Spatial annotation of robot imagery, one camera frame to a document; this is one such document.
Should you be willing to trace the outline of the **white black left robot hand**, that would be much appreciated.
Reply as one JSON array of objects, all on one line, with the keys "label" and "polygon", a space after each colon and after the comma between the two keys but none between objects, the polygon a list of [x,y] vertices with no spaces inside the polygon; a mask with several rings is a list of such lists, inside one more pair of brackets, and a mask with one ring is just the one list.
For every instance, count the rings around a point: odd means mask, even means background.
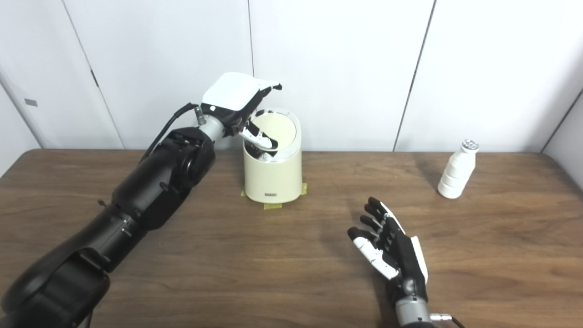
[{"label": "white black left robot hand", "polygon": [[277,140],[253,123],[258,106],[273,90],[282,90],[281,83],[245,73],[224,73],[202,97],[199,129],[212,142],[240,135],[256,147],[275,150]]}]

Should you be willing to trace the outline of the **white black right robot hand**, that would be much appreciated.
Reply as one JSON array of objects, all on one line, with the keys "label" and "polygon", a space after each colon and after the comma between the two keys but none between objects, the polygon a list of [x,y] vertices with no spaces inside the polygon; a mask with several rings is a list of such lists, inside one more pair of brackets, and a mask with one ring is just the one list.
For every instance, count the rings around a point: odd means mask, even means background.
[{"label": "white black right robot hand", "polygon": [[351,227],[347,234],[366,260],[385,278],[392,305],[412,297],[429,301],[426,268],[418,240],[405,233],[394,213],[374,197],[364,206],[360,222],[369,230]]}]

